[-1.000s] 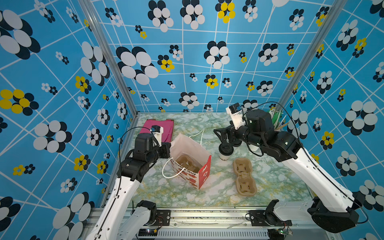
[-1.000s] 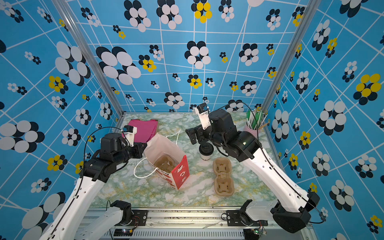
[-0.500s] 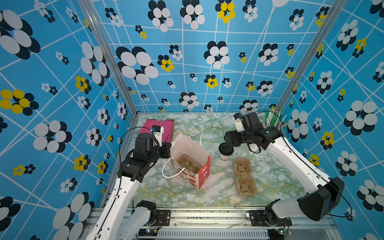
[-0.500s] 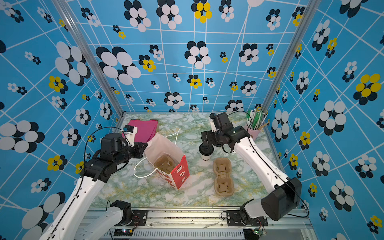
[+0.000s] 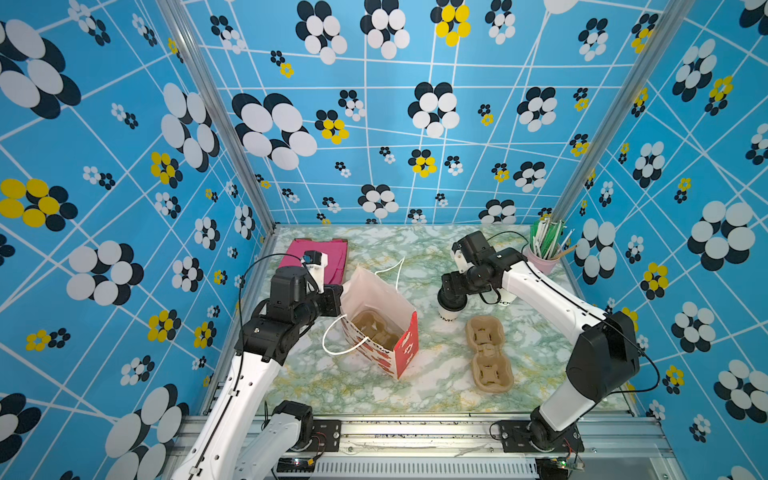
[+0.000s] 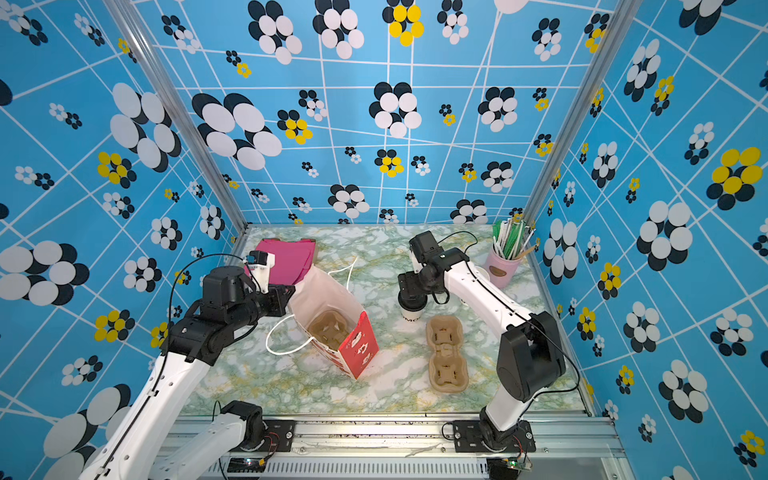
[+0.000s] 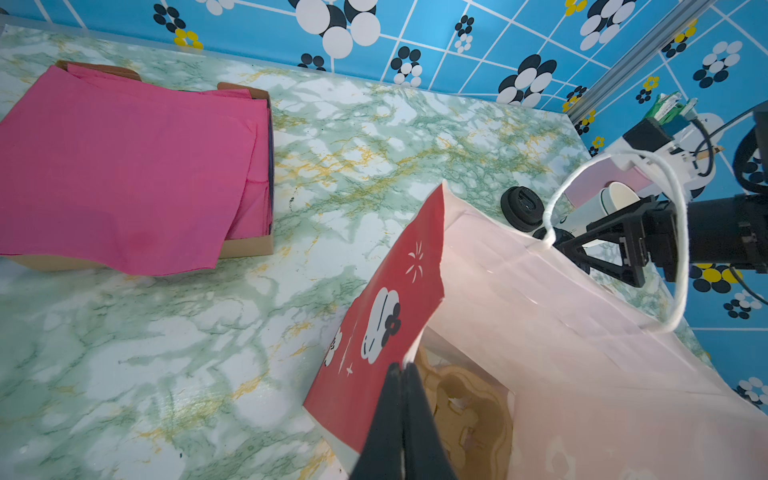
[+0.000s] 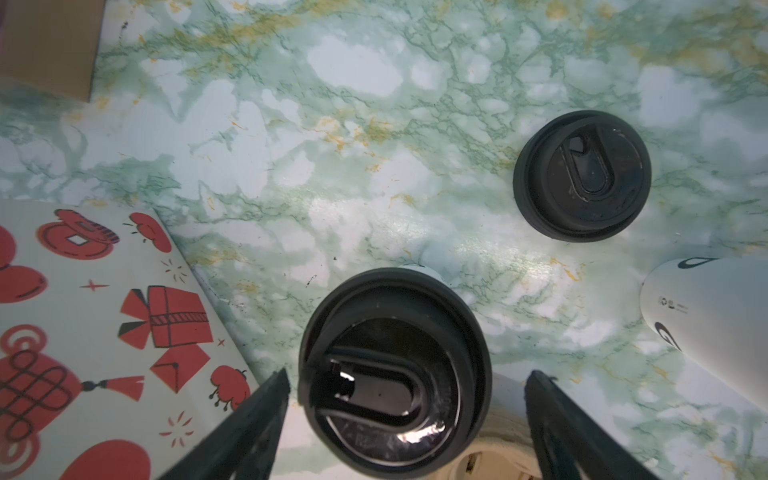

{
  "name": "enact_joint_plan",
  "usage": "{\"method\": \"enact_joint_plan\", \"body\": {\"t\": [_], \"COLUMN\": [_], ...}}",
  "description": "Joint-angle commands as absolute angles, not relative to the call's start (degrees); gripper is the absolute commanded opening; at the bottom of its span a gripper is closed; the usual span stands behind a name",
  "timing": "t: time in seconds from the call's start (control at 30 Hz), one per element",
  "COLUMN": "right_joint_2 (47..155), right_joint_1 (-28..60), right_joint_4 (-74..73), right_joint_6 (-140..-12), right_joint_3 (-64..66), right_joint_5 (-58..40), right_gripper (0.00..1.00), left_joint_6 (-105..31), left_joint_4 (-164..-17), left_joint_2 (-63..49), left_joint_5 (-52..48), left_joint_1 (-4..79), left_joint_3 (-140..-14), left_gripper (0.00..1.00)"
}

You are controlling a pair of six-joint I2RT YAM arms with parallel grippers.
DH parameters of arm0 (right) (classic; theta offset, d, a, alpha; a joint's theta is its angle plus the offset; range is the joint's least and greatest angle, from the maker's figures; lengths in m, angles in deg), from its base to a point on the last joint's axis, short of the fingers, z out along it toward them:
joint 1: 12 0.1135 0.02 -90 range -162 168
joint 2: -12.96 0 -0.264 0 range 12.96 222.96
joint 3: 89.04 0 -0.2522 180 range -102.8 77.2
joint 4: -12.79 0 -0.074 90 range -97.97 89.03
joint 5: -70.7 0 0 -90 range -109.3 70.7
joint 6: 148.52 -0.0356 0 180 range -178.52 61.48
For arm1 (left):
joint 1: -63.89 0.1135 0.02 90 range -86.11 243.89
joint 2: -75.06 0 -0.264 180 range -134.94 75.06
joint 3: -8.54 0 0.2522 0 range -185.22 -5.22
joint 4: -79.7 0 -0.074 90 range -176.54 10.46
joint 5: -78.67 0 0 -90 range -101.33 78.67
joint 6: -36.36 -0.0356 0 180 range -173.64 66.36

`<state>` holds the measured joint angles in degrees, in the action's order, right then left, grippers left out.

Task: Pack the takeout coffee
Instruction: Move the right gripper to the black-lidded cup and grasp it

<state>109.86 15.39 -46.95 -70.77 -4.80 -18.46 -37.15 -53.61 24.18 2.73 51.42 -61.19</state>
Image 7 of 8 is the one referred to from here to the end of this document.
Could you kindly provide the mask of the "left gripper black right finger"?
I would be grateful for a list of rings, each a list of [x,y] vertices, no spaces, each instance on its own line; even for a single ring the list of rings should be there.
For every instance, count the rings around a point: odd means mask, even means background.
[[[405,479],[453,479],[457,476],[443,448],[417,366],[402,372]]]

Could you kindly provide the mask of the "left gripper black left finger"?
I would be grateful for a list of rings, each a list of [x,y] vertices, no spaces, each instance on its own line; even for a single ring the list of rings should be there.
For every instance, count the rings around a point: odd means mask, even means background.
[[[351,480],[395,480],[403,476],[401,368],[389,366],[363,450]]]

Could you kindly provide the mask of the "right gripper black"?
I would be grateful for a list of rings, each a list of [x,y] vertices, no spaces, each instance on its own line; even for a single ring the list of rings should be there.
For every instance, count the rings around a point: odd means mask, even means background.
[[[641,199],[573,234],[555,227],[554,247],[587,274],[599,272],[631,287],[645,284],[652,262],[667,282],[679,266],[677,209],[669,200]]]

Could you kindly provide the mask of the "white paper cup stack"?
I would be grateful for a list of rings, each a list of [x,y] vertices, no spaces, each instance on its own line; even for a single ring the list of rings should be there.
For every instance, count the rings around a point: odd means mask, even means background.
[[[639,200],[638,195],[629,186],[620,182],[612,182],[554,223],[554,226],[578,237],[587,232],[589,224],[616,213]]]

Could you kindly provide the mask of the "single brown pulp carrier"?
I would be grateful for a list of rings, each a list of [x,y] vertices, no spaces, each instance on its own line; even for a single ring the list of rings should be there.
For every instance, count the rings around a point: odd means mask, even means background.
[[[423,347],[415,363],[456,476],[505,479],[513,438],[509,392]]]

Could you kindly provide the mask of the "red white paper gift bag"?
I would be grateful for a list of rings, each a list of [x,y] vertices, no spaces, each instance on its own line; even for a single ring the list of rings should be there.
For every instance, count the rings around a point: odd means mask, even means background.
[[[687,248],[681,184],[651,161]],[[560,253],[552,227],[533,238],[440,185],[347,311],[305,410],[351,474],[389,366],[423,347],[509,392],[505,479],[763,479],[766,415],[676,335],[687,276],[656,320]]]

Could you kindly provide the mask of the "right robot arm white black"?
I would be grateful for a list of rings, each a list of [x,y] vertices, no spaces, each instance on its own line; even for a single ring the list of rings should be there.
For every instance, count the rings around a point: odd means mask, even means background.
[[[747,164],[767,155],[767,104],[751,110],[754,126],[739,143],[732,168],[737,183],[748,191],[687,207],[688,247],[682,236],[680,209],[671,197],[643,198],[616,213],[589,223],[580,235],[554,229],[554,246],[585,272],[597,270],[632,287],[645,284],[644,267],[653,262],[669,282],[688,272],[692,263],[724,263],[767,272],[767,184],[749,179]]]

